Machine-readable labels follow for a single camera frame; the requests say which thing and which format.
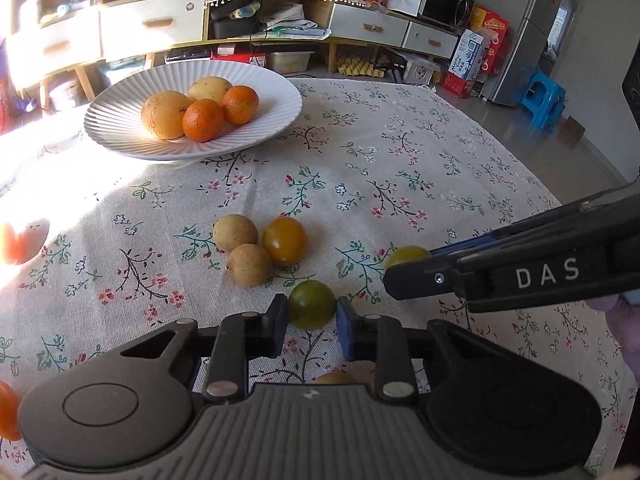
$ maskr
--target drawer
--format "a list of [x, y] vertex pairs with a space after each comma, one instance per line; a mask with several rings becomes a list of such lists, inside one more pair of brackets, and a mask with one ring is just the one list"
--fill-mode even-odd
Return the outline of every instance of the drawer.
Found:
[[434, 56], [451, 59], [458, 44], [458, 37], [436, 28], [410, 22], [402, 46], [416, 52], [433, 54]]
[[106, 61], [202, 41], [204, 0], [142, 0], [101, 10]]
[[25, 88], [72, 65], [102, 57], [98, 9], [36, 30], [18, 32], [8, 41], [12, 79]]
[[331, 35], [350, 40], [401, 46], [407, 21], [373, 10], [334, 5], [329, 28]]

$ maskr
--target stool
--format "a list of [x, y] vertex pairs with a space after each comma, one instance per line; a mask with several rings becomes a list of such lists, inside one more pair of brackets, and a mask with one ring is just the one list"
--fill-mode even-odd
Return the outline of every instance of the stool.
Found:
[[540, 130], [552, 131], [564, 111], [565, 97], [564, 88], [542, 72], [537, 72], [529, 81], [520, 103], [533, 113], [531, 124]]

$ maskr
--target floral pattern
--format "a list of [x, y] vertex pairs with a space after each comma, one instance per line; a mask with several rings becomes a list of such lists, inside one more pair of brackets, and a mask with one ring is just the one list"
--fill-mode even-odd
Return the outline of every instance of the floral pattern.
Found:
[[[0, 183], [0, 210], [32, 202], [33, 217], [45, 210], [51, 225], [36, 258], [15, 277], [0, 274], [0, 380], [24, 394], [179, 317], [213, 326], [320, 280], [363, 314], [412, 327], [449, 319], [581, 382], [603, 414], [587, 467], [612, 468], [636, 384], [601, 313], [580, 302], [472, 314], [453, 295], [394, 301], [382, 283], [398, 247], [452, 244], [558, 202], [487, 131], [427, 88], [292, 81], [303, 109], [279, 137], [180, 168], [120, 157], [78, 135], [82, 109], [57, 114], [54, 128], [16, 132], [24, 153], [7, 155], [3, 141], [13, 134], [0, 137], [0, 167], [34, 159], [28, 178]], [[229, 213], [260, 230], [279, 215], [298, 218], [308, 255], [274, 269], [262, 287], [235, 286], [211, 233]], [[267, 382], [328, 372], [370, 381], [372, 370], [344, 362], [333, 322], [313, 332], [289, 327], [279, 359], [250, 364], [252, 380]], [[428, 388], [423, 371], [418, 378]], [[202, 380], [204, 370], [196, 388]], [[30, 464], [23, 442], [0, 440], [0, 465], [22, 474]]]

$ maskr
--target fruit bowl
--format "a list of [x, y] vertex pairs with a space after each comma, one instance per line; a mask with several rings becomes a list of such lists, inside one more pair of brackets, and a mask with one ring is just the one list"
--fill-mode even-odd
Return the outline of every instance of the fruit bowl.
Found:
[[[254, 118], [243, 126], [224, 126], [223, 135], [209, 142], [186, 137], [156, 139], [142, 127], [140, 110], [146, 99], [163, 90], [186, 93], [203, 77], [219, 76], [233, 85], [253, 88], [260, 98]], [[112, 152], [144, 160], [191, 160], [225, 155], [260, 144], [289, 126], [302, 109], [298, 89], [281, 75], [235, 61], [191, 60], [161, 65], [131, 75], [107, 88], [91, 103], [84, 129], [91, 139]]]

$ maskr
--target table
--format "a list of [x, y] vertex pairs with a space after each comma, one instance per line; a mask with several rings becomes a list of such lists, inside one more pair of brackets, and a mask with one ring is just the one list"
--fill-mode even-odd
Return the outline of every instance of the table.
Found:
[[[612, 468], [636, 384], [601, 313], [572, 303], [472, 315], [454, 296], [396, 302], [380, 281], [396, 247], [463, 240], [555, 207], [555, 198], [427, 88], [292, 81], [303, 108], [283, 134], [187, 166], [107, 152], [83, 133], [84, 108], [0, 137], [0, 216], [51, 225], [40, 256], [0, 270], [0, 380], [23, 394], [178, 317], [212, 326], [231, 313], [263, 312], [275, 293], [313, 278], [363, 314], [410, 327], [444, 317], [580, 381], [604, 418], [587, 467]], [[229, 213], [260, 230], [295, 216], [309, 254], [264, 286], [239, 288], [210, 234]], [[281, 359], [250, 365], [260, 381], [312, 381], [334, 370], [372, 377], [371, 363], [343, 362], [334, 323], [290, 327]], [[423, 371], [418, 378], [426, 389]], [[1, 465], [23, 473], [30, 463], [24, 443], [0, 442]]]

